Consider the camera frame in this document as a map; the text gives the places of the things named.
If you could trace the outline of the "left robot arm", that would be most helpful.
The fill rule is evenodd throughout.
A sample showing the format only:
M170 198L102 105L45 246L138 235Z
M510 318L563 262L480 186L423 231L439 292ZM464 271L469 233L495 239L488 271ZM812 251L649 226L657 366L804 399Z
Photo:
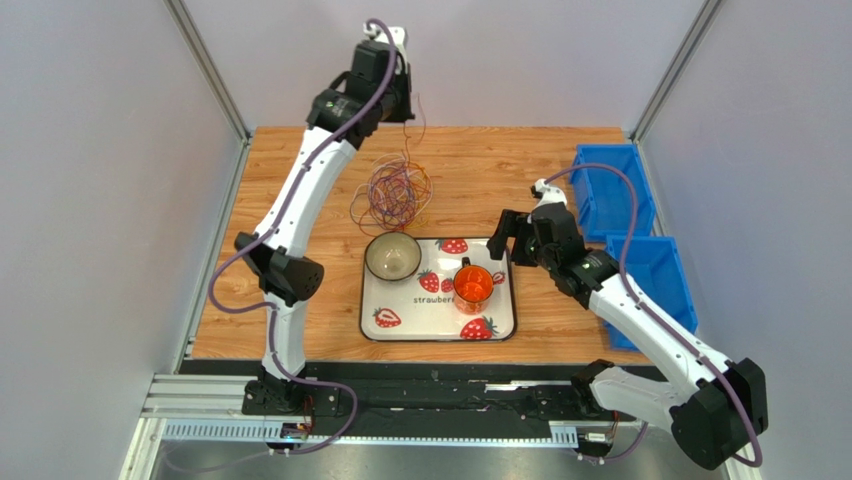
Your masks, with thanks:
M267 313L266 351L255 386L294 402L304 368L308 301L324 277L308 241L337 178L383 122L413 119L405 43L380 35L354 51L349 70L318 94L294 165L267 217L235 246L258 277Z

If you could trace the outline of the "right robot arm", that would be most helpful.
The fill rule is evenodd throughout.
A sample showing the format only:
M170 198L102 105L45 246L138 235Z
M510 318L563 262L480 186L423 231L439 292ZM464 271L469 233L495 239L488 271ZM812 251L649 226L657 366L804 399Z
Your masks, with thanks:
M668 430L696 465L714 470L750 446L769 426L766 376L753 360L734 362L698 340L662 310L604 250L585 245L562 203L530 213L505 209L487 242L494 260L541 267L557 289L614 326L645 355L663 380L596 360L571 379L580 410L618 411Z

